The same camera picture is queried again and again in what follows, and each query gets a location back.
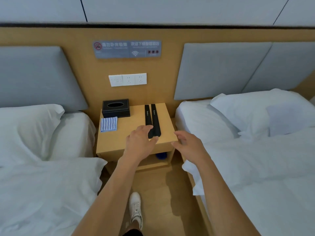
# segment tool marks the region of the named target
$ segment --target wall socket panel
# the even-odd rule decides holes
[[[131,75],[109,75],[112,87],[147,84],[147,73]]]

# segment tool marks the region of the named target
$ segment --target black shorts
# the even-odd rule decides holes
[[[127,233],[125,233],[123,236],[143,236],[141,231],[137,229],[131,229]]]

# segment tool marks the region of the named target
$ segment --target striped cloth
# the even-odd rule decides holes
[[[117,131],[117,117],[102,118],[100,121],[100,132]]]

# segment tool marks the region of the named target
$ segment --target sign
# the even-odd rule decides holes
[[[160,57],[160,40],[98,40],[93,42],[95,57],[111,58],[147,58]]]

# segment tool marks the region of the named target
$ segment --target white sneaker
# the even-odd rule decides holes
[[[131,222],[137,220],[142,230],[141,198],[138,192],[133,192],[129,198],[129,212]]]

